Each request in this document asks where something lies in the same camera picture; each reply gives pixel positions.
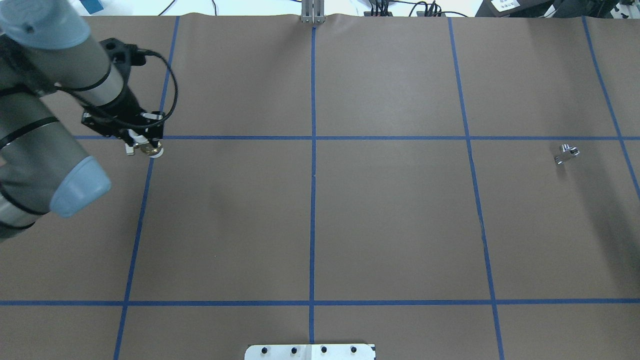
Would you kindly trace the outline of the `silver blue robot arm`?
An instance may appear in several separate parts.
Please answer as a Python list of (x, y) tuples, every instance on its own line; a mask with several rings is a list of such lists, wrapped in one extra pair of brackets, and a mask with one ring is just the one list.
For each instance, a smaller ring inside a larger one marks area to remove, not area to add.
[(147, 111), (130, 89), (131, 69), (163, 56), (116, 38), (96, 41), (66, 0), (1, 2), (1, 239), (46, 214), (69, 218), (110, 191), (112, 183), (44, 104), (57, 92), (82, 107), (81, 123), (125, 152), (163, 154), (168, 112)]

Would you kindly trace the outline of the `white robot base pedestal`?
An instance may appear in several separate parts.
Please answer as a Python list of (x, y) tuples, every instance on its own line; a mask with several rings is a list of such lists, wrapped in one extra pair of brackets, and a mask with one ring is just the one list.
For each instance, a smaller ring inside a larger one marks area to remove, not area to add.
[(374, 344), (255, 344), (247, 347), (245, 360), (376, 360)]

